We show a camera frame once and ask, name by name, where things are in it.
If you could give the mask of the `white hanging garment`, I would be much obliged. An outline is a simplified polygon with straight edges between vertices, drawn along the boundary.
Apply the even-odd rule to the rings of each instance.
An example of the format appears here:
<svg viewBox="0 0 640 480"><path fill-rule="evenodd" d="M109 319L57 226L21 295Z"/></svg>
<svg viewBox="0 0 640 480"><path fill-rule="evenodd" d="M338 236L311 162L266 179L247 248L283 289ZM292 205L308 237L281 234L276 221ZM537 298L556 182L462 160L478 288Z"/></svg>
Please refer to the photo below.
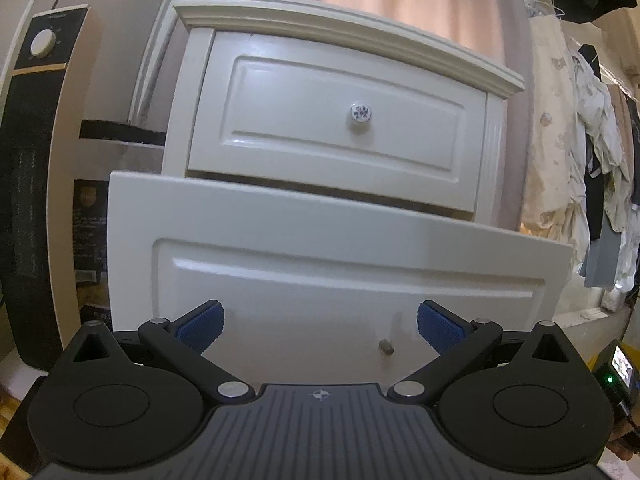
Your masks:
<svg viewBox="0 0 640 480"><path fill-rule="evenodd" d="M578 139L585 143L584 182L587 167L586 136L590 136L604 175L603 217L607 216L612 229L622 234L615 286L622 278L623 237L630 227L631 177L628 157L623 148L623 136L616 122L608 86L593 75L591 67L578 50L573 51L570 57L574 63Z"/></svg>

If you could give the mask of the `cream bear print garment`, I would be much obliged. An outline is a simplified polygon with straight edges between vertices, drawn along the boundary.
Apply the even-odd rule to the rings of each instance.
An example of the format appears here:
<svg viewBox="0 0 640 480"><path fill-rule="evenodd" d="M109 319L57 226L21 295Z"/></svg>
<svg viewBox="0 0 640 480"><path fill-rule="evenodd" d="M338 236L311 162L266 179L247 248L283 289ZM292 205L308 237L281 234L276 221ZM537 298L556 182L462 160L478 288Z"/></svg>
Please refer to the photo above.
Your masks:
<svg viewBox="0 0 640 480"><path fill-rule="evenodd" d="M521 231L569 244L577 271L589 245L586 142L578 136L574 63L560 20L529 20L533 40L532 134Z"/></svg>

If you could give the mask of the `grey blue hanging garment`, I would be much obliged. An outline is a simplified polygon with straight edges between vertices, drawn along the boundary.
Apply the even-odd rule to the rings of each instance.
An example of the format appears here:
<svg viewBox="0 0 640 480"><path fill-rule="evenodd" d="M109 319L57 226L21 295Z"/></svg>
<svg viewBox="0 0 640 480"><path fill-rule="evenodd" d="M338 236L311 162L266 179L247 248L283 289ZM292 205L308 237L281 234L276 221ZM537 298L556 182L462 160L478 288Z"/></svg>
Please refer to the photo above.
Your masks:
<svg viewBox="0 0 640 480"><path fill-rule="evenodd" d="M590 242L579 271L586 287L611 289L614 286L621 241L622 234L615 232L604 216L600 237Z"/></svg>

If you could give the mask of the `floral ceramic drawer knob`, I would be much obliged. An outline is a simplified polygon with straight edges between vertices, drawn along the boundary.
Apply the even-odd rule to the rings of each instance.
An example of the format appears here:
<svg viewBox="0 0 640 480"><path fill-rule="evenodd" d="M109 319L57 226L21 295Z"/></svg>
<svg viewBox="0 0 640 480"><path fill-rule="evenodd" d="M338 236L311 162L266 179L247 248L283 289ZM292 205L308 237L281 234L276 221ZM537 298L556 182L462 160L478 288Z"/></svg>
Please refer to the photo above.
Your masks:
<svg viewBox="0 0 640 480"><path fill-rule="evenodd" d="M372 118L372 108L363 102L353 102L349 107L349 118L354 124L367 124Z"/></svg>

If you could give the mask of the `black and beige tower heater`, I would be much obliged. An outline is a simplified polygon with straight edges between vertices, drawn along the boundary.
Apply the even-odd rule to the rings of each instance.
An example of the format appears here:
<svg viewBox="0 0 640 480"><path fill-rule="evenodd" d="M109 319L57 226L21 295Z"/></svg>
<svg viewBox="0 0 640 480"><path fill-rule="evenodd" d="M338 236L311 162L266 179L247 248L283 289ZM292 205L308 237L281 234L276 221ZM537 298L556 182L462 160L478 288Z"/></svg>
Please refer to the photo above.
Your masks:
<svg viewBox="0 0 640 480"><path fill-rule="evenodd" d="M90 6L36 14L1 117L1 291L17 352L50 370L79 330L75 157L101 26Z"/></svg>

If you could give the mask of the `white wooden nightstand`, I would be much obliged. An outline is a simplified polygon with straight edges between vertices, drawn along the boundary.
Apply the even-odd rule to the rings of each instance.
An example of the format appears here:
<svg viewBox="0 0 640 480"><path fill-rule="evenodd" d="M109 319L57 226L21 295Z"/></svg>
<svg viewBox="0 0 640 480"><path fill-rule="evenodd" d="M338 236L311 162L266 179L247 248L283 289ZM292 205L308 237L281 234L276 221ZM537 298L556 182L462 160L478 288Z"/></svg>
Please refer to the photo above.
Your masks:
<svg viewBox="0 0 640 480"><path fill-rule="evenodd" d="M398 21L314 0L175 0L188 40L162 171L498 222L523 77Z"/></svg>

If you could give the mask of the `white drawer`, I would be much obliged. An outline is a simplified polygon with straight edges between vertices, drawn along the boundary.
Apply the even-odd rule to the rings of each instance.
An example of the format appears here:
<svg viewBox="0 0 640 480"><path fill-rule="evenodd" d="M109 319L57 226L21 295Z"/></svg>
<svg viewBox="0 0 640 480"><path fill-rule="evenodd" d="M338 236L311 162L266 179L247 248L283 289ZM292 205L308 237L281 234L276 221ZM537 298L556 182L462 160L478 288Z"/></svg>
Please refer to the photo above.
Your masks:
<svg viewBox="0 0 640 480"><path fill-rule="evenodd" d="M552 318L567 245L473 222L258 186L115 172L107 274L115 330L217 300L206 356L244 382L388 386L434 356L433 300L529 330Z"/></svg>
<svg viewBox="0 0 640 480"><path fill-rule="evenodd" d="M349 118L357 101L367 124ZM388 58L220 32L189 167L472 211L485 107L484 92Z"/></svg>

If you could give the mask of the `black printed box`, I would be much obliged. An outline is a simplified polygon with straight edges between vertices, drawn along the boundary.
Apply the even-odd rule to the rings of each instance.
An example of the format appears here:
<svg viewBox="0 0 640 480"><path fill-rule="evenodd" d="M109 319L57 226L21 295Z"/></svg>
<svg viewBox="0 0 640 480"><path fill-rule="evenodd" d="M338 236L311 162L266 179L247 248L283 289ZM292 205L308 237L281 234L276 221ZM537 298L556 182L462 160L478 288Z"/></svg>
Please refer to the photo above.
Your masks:
<svg viewBox="0 0 640 480"><path fill-rule="evenodd" d="M74 182L73 252L80 322L101 321L112 327L107 277L107 193L107 181Z"/></svg>

